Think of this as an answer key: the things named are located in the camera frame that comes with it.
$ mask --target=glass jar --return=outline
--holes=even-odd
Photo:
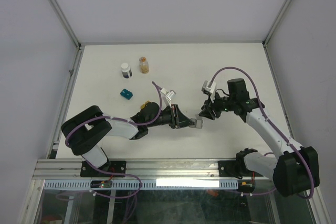
[[[142,73],[148,73],[149,72],[149,65],[146,57],[141,57],[139,59],[139,66],[140,66],[140,72]]]

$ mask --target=wire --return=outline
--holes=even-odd
[[[250,182],[254,183],[255,178],[256,178],[256,174],[255,174],[255,172],[252,172],[252,180]]]
[[[295,148],[295,146],[293,144],[291,144],[289,142],[289,140],[287,139],[287,137],[283,134],[283,132],[271,121],[270,118],[268,118],[268,116],[266,115],[266,112],[263,108],[263,105],[261,103],[261,100],[260,100],[260,97],[259,97],[259,93],[258,93],[258,90],[257,90],[257,87],[255,85],[255,83],[253,82],[251,76],[245,72],[244,70],[240,69],[240,68],[236,68],[236,67],[225,67],[225,68],[221,68],[219,69],[215,74],[214,76],[212,77],[211,79],[211,83],[215,80],[216,76],[222,72],[223,70],[226,70],[226,69],[234,69],[234,70],[238,70],[239,72],[243,73],[251,82],[253,88],[254,88],[254,91],[256,93],[256,97],[257,97],[257,101],[258,101],[258,104],[259,104],[259,108],[260,108],[260,111],[263,115],[263,117],[265,118],[265,120],[273,127],[273,129],[283,138],[283,140],[285,140],[285,142],[292,148],[292,150],[298,155],[298,157],[300,158],[303,166],[305,167],[307,173],[308,173],[308,177],[309,177],[309,180],[310,180],[310,193],[309,195],[306,197],[306,196],[301,196],[301,195],[298,195],[299,197],[303,198],[303,199],[311,199],[313,197],[313,194],[314,194],[314,180],[313,180],[313,176],[312,176],[312,173],[309,169],[309,166],[307,164],[307,162],[305,161],[305,159],[302,157],[301,153],[299,153],[299,151]]]
[[[69,139],[70,139],[71,136],[74,134],[74,132],[77,131],[79,128],[83,127],[85,124],[91,123],[91,122],[96,121],[96,120],[101,120],[101,119],[111,119],[111,120],[116,120],[116,121],[121,121],[121,122],[129,123],[129,124],[132,124],[132,125],[134,125],[134,126],[144,126],[144,125],[148,125],[148,124],[151,124],[151,123],[155,122],[156,119],[159,118],[160,113],[161,113],[161,109],[162,109],[162,97],[161,97],[161,94],[160,94],[160,89],[161,89],[161,88],[160,88],[158,85],[156,85],[156,83],[155,83],[154,81],[152,81],[152,84],[155,86],[155,88],[156,88],[156,90],[157,90],[157,92],[158,92],[158,94],[159,94],[159,101],[160,101],[160,104],[159,104],[159,111],[158,111],[157,115],[155,116],[155,118],[154,118],[153,120],[151,120],[151,121],[149,121],[149,122],[146,122],[146,123],[133,123],[133,122],[131,122],[131,121],[127,120],[127,119],[123,119],[123,118],[111,118],[111,117],[108,116],[108,115],[98,116],[98,117],[96,117],[96,118],[91,118],[91,119],[89,119],[89,120],[87,120],[87,121],[85,121],[85,122],[83,122],[83,123],[77,125],[75,128],[73,128],[73,130],[70,131],[70,133],[69,133],[69,134],[66,136],[66,138],[65,138],[65,145],[66,145],[67,147],[70,147],[70,146],[69,146]]]
[[[221,92],[223,92],[223,94],[226,95],[226,96],[228,96],[228,97],[230,96],[228,93],[226,93],[226,92],[224,91],[224,89],[216,89],[215,92],[217,92],[217,90],[221,90]]]
[[[277,190],[277,188],[274,187],[270,191],[265,191],[263,193],[255,193],[255,194],[253,194],[253,193],[251,193],[251,194],[249,194],[249,193],[241,193],[241,192],[235,191],[235,190],[225,190],[225,191],[228,191],[230,193],[235,193],[235,194],[242,194],[242,195],[245,195],[245,196],[264,196],[264,195],[271,194],[271,193],[273,193],[276,190]]]
[[[111,170],[112,170],[112,172],[116,171],[113,167],[111,168]],[[113,175],[111,175],[111,177],[108,180],[111,180],[112,178],[113,178]],[[114,181],[114,178],[112,179],[112,183],[113,183],[113,181]]]
[[[274,155],[273,152],[266,152],[266,153],[264,154],[264,156],[267,156],[267,155],[270,155],[270,154],[273,154],[273,155]]]
[[[132,194],[130,194],[130,195],[127,195],[127,196],[108,196],[108,195],[105,195],[105,194],[101,194],[101,193],[99,193],[99,192],[97,192],[97,191],[95,191],[95,190],[92,190],[92,191],[94,192],[94,194],[96,194],[96,195],[99,195],[99,196],[102,196],[102,197],[105,197],[105,198],[109,198],[109,199],[127,199],[127,198],[131,198],[132,196],[136,195],[136,194],[140,191],[140,189],[141,189],[141,187],[142,187],[142,181],[141,181],[141,179],[140,179],[138,176],[136,176],[136,175],[128,174],[128,173],[111,173],[111,172],[106,172],[106,171],[104,171],[104,170],[100,170],[100,169],[96,168],[96,167],[95,167],[94,165],[92,165],[89,161],[86,160],[86,162],[88,163],[89,166],[91,166],[92,169],[94,169],[94,170],[96,170],[96,171],[98,171],[98,172],[100,172],[100,173],[104,173],[104,174],[108,174],[108,175],[113,175],[113,176],[116,176],[116,175],[117,175],[117,176],[128,176],[128,177],[133,177],[133,178],[136,178],[136,179],[139,181],[139,187],[138,187],[138,189],[137,189],[134,193],[132,193]]]
[[[137,203],[138,203],[137,195],[134,195],[133,200],[132,200],[132,202],[131,202],[130,205],[129,205],[129,199],[130,199],[130,198],[128,198],[128,199],[127,199],[127,202],[126,202],[126,210],[125,210],[124,218],[123,218],[123,220],[122,220],[122,224],[126,224],[126,222],[127,222],[129,219],[131,219],[131,217],[133,216],[134,211],[135,211],[135,209],[136,209],[136,205],[137,205]]]

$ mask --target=small white vial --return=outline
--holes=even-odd
[[[128,79],[128,78],[132,77],[131,67],[127,63],[121,64],[121,72],[122,72],[122,76],[124,76],[124,78]]]

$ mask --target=blue cube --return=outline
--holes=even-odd
[[[133,96],[133,93],[131,91],[128,91],[127,89],[123,89],[120,92],[120,94],[121,94],[122,97],[125,97],[127,100],[130,100]]]

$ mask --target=jar lid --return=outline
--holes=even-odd
[[[130,70],[130,66],[127,63],[121,64],[121,70],[128,71]]]

